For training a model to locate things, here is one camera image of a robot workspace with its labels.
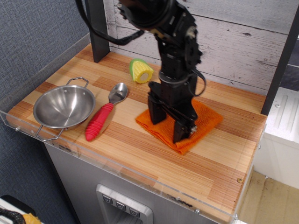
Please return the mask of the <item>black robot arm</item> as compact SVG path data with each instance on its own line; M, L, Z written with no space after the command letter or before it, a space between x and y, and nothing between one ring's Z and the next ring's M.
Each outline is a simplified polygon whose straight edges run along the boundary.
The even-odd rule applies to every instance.
M149 83L152 124L169 115L175 120L173 142L189 138L198 118L192 98L198 96L198 78L203 78L196 69L202 53L194 17L176 0L121 0L118 8L133 26L151 32L157 40L162 65L160 82Z

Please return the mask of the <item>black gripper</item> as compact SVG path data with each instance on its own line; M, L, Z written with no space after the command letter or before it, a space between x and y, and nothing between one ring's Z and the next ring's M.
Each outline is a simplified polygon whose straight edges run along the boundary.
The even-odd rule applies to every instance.
M155 125L169 115L175 120L173 143L186 139L195 129L198 118L193 106L197 84L196 76L175 82L151 81L149 83L148 107L151 122Z

